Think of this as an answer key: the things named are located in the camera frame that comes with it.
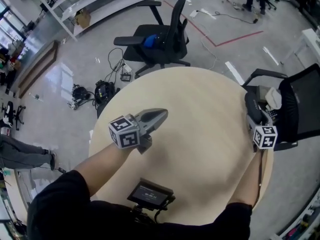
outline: black and white cube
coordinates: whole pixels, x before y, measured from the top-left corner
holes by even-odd
[[[120,149],[140,145],[139,128],[124,116],[109,123],[109,131],[113,142]]]
[[[278,137],[275,126],[256,126],[253,133],[253,141],[261,150],[273,149]]]

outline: shiny tile floor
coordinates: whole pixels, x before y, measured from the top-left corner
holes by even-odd
[[[163,0],[159,8],[165,24],[170,23],[171,5],[174,4],[175,0]],[[230,72],[226,62],[231,62],[244,80],[256,68],[284,72],[289,76],[301,71],[303,67],[294,56],[281,66],[264,50],[264,47],[267,48],[279,63],[295,44],[300,32],[311,28],[291,4],[279,2],[277,6],[276,11],[267,10],[266,15],[260,18],[257,24],[247,24],[224,15],[212,18],[199,13],[194,19],[189,18],[193,10],[205,9],[211,14],[218,11],[221,14],[253,21],[253,14],[234,10],[226,0],[187,2],[183,15],[189,18],[186,32],[190,43],[184,60],[194,67],[205,69],[214,65],[213,71],[234,81],[239,77]],[[15,137],[29,144],[56,150],[59,165],[67,171],[86,159],[90,131],[97,121],[97,114],[90,102],[76,111],[69,108],[67,103],[71,100],[73,84],[93,91],[95,83],[105,79],[111,72],[108,53],[114,48],[114,38],[132,35],[140,24],[156,23],[149,8],[130,8],[85,31],[78,42],[69,38],[65,44],[61,44],[56,63],[35,82],[29,90],[30,94],[26,94],[21,101],[27,106],[23,113],[25,125],[15,133]],[[111,64],[115,65],[120,58],[120,51],[114,51],[110,55]],[[312,57],[308,58],[306,63],[313,60]],[[142,64],[130,62],[129,65],[136,71]],[[279,84],[277,80],[268,78],[260,78],[254,83],[266,86]],[[115,85],[123,88],[126,84],[121,82],[117,75]],[[300,141],[297,148],[275,154],[268,189],[253,212],[251,239],[268,239],[280,231],[315,190],[320,176],[318,141],[319,138]],[[25,188],[23,192],[27,200],[32,199],[37,191],[60,175],[59,172],[51,172],[44,168],[23,171],[22,174],[22,188]]]

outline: red floor line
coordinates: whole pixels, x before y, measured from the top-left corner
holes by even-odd
[[[168,3],[167,1],[163,0],[163,2],[165,2],[168,6],[170,6],[171,8],[174,8],[170,3]],[[192,21],[190,21],[186,16],[184,16],[182,13],[181,15],[186,18],[188,20],[188,23],[190,23],[196,30],[198,30],[203,36],[206,36],[206,34],[201,30],[199,29]],[[226,44],[229,44],[229,43],[232,43],[234,41],[237,41],[239,39],[243,39],[243,38],[247,38],[247,37],[250,37],[250,36],[253,36],[253,35],[257,35],[257,34],[260,34],[262,33],[263,31],[258,31],[258,32],[254,32],[254,33],[251,33],[251,34],[246,34],[244,36],[240,36],[240,37],[237,37],[237,38],[234,38],[234,39],[231,39],[229,41],[225,41],[225,42],[222,42],[222,43],[219,43],[219,44],[215,44],[208,36],[206,36],[205,38],[214,46],[214,47],[218,47],[218,46],[223,46],[223,45],[226,45]]]

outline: black t-shirt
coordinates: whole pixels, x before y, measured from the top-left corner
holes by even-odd
[[[252,206],[231,203],[210,224],[145,225],[135,222],[131,209],[105,201],[90,201],[82,175],[73,170],[47,186],[28,209],[30,240],[61,239],[237,239],[248,240]]]

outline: table leg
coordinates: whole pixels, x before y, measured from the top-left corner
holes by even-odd
[[[298,41],[296,42],[296,44],[294,45],[294,47],[292,47],[290,49],[290,51],[287,53],[287,55],[284,57],[284,59],[282,59],[280,61],[280,63],[283,65],[285,64],[285,62],[287,61],[287,59],[292,55],[292,54],[296,54],[299,53],[301,51],[301,49],[304,47],[305,42],[304,42],[304,38],[301,35],[298,39]]]

